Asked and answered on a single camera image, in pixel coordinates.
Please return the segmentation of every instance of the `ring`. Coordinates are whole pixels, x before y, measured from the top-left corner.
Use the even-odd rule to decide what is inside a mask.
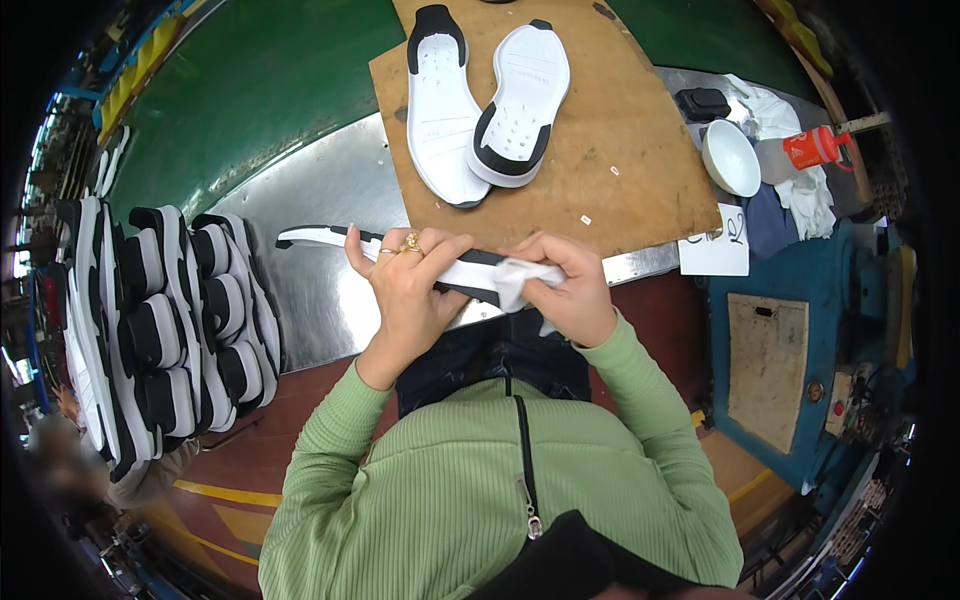
[[[407,234],[407,239],[403,240],[403,245],[400,246],[397,252],[407,252],[408,250],[412,250],[413,252],[421,252],[420,246],[417,245],[418,239],[419,237],[417,236],[417,232],[411,231]]]

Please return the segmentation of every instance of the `white paper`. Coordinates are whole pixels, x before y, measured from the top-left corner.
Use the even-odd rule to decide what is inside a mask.
[[[681,275],[747,276],[750,244],[743,208],[719,204],[723,234],[711,240],[706,233],[679,240]]]

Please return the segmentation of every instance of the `yellow floor line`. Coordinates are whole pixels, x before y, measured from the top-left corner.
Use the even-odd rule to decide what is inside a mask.
[[[260,565],[260,561],[258,561],[257,559],[252,559],[252,558],[250,558],[249,556],[245,556],[245,555],[243,555],[243,554],[237,554],[237,553],[234,552],[233,550],[227,550],[227,549],[226,549],[225,547],[223,547],[223,546],[218,546],[217,544],[213,543],[212,541],[207,541],[207,540],[204,540],[203,538],[201,538],[201,537],[199,537],[199,536],[195,536],[195,535],[191,534],[189,531],[184,531],[184,530],[182,530],[181,528],[177,527],[176,525],[174,525],[174,524],[172,524],[172,523],[168,523],[167,521],[165,521],[165,520],[163,520],[163,519],[161,519],[161,518],[158,518],[157,516],[153,516],[153,519],[155,519],[158,523],[160,523],[160,524],[163,525],[164,527],[167,527],[168,529],[171,529],[172,531],[176,531],[176,532],[179,533],[180,535],[185,536],[185,537],[187,537],[187,538],[190,538],[191,540],[195,541],[196,543],[201,544],[201,545],[204,545],[204,546],[206,546],[207,548],[210,548],[211,550],[216,550],[217,552],[220,552],[221,554],[226,554],[227,556],[229,556],[229,557],[231,557],[231,558],[233,558],[233,559],[236,559],[236,560],[238,560],[238,561],[243,561],[244,563],[253,564],[253,565],[255,565],[255,566],[259,566],[259,565]]]
[[[217,486],[208,486],[205,483],[196,483],[193,481],[184,481],[178,479],[174,482],[175,488],[180,488],[185,492],[199,493],[210,496],[211,498],[220,498],[231,502],[241,504],[255,504],[257,506],[272,506],[276,508],[283,500],[279,493],[247,492],[245,490],[233,490],[231,488],[218,488]]]
[[[773,474],[774,474],[774,472],[773,472],[772,470],[766,469],[766,470],[763,471],[760,475],[758,475],[757,477],[754,477],[754,480],[753,480],[753,481],[751,481],[750,483],[748,483],[748,484],[745,485],[744,487],[740,488],[740,489],[737,490],[736,492],[734,492],[734,493],[730,494],[729,496],[727,496],[727,501],[730,502],[731,504],[733,504],[734,502],[736,502],[737,500],[739,500],[739,499],[742,498],[743,496],[745,496],[745,495],[747,495],[748,493],[750,493],[751,490],[753,490],[756,486],[758,486],[758,485],[760,485],[761,483],[763,483],[764,481],[766,481],[767,477],[769,477],[770,475],[773,475]]]

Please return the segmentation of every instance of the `blue machine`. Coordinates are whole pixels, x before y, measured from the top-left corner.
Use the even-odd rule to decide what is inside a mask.
[[[890,247],[900,245],[893,229]],[[881,366],[886,316],[884,256],[858,248],[853,226],[841,221],[829,239],[793,244],[771,258],[753,262],[750,276],[708,280],[713,366],[713,419],[716,428],[750,452],[798,492],[815,493],[814,507],[829,515],[842,503],[851,479],[862,472],[875,448],[856,440],[839,441],[824,429],[834,372],[840,365]],[[798,300],[808,303],[808,345],[804,396],[790,452],[783,454],[730,417],[731,332],[727,294]],[[914,378],[911,363],[900,373],[894,404]],[[823,398],[807,393],[823,385]]]

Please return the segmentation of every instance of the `rag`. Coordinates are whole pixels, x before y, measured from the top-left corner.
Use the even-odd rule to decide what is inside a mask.
[[[566,281],[566,273],[555,265],[541,265],[509,256],[504,258],[497,263],[493,271],[493,283],[500,296],[500,310],[515,313],[527,305],[527,301],[520,295],[527,279],[540,279],[555,288]],[[540,326],[540,336],[550,335],[556,330],[552,323],[544,319]]]
[[[733,85],[740,102],[750,112],[747,134],[756,139],[790,137],[803,131],[797,111],[777,94],[762,87],[747,84],[735,75],[724,75]],[[798,172],[783,183],[774,186],[780,205],[788,208],[797,225],[801,240],[811,237],[830,237],[836,217],[830,207],[833,195],[827,188],[827,173],[820,165]]]

